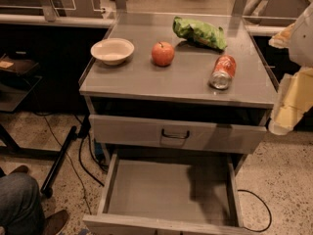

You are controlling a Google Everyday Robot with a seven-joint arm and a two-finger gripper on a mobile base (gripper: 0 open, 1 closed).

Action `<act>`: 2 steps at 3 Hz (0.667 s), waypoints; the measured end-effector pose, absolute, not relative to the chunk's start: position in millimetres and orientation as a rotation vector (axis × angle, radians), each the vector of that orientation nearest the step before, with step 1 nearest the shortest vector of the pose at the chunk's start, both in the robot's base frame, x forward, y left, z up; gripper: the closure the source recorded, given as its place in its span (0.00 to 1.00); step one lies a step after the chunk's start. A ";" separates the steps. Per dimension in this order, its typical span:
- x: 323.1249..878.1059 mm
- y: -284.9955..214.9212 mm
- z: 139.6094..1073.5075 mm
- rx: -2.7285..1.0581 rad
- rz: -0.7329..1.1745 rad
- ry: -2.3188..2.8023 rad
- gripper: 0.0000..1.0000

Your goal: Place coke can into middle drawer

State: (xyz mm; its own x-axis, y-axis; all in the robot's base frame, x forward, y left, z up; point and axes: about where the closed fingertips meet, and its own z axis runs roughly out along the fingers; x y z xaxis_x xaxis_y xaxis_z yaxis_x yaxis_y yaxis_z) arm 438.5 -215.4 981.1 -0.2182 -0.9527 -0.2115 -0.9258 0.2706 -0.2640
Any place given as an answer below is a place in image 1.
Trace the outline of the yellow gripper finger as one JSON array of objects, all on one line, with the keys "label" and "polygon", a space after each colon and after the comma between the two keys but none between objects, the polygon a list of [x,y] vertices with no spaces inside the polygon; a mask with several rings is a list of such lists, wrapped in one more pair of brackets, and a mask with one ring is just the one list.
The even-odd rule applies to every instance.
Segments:
[{"label": "yellow gripper finger", "polygon": [[276,135],[288,134],[312,107],[313,69],[304,67],[294,75],[285,74],[270,116],[269,131]]},{"label": "yellow gripper finger", "polygon": [[288,48],[290,45],[293,27],[294,23],[290,24],[285,29],[272,36],[269,40],[269,45],[278,49]]}]

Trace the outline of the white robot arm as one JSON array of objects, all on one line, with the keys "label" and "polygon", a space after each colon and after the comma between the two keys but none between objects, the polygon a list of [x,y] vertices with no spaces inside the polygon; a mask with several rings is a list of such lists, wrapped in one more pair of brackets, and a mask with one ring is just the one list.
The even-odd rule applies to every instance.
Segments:
[{"label": "white robot arm", "polygon": [[285,74],[281,80],[268,125],[273,134],[286,135],[313,108],[313,4],[294,23],[274,35],[269,44],[287,48],[290,60],[300,65],[294,75]]}]

